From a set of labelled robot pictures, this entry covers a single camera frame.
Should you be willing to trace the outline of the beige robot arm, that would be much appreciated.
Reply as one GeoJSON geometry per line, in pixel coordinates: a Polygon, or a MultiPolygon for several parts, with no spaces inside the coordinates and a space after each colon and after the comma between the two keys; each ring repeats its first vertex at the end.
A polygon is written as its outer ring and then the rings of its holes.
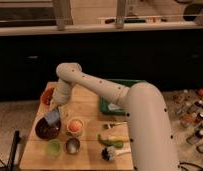
{"type": "Polygon", "coordinates": [[[61,63],[56,74],[56,105],[66,104],[79,84],[124,110],[136,171],[180,171],[166,103],[157,87],[145,81],[127,87],[94,77],[83,73],[78,63],[61,63]]]}

